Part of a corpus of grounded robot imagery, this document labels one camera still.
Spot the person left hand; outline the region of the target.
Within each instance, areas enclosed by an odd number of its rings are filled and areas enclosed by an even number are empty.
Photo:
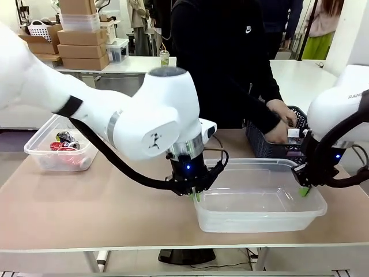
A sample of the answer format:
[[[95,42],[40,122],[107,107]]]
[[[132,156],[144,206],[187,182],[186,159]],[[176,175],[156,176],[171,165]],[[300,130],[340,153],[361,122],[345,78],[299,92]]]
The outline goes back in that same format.
[[[267,107],[279,115],[282,121],[284,121],[290,127],[296,127],[297,116],[282,100],[274,99],[267,102]]]

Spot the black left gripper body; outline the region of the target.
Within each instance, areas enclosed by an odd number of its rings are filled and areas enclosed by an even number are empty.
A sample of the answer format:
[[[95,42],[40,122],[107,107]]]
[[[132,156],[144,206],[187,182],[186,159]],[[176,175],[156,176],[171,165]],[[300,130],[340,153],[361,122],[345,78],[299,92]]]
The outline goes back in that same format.
[[[193,159],[189,155],[182,155],[169,161],[172,167],[169,186],[205,186],[208,183],[209,171],[203,154]]]

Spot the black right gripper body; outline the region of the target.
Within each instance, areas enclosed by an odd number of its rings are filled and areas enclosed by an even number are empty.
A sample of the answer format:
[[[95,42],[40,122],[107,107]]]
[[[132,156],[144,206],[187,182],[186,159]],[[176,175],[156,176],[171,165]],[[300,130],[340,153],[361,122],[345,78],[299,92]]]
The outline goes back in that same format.
[[[312,131],[309,130],[302,144],[302,151],[306,158],[306,177],[308,177],[309,173],[318,173],[321,178],[320,185],[327,185],[329,180],[338,174],[335,166],[340,161],[340,149],[329,147],[317,152],[318,146],[319,141],[314,138]]]

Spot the person right hand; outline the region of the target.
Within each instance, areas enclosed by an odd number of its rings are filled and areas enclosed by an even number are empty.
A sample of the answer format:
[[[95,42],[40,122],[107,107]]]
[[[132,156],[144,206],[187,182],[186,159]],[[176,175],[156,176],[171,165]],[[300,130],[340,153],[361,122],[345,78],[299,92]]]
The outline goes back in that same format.
[[[288,142],[288,126],[280,121],[271,131],[264,134],[266,141],[275,144],[286,144]]]

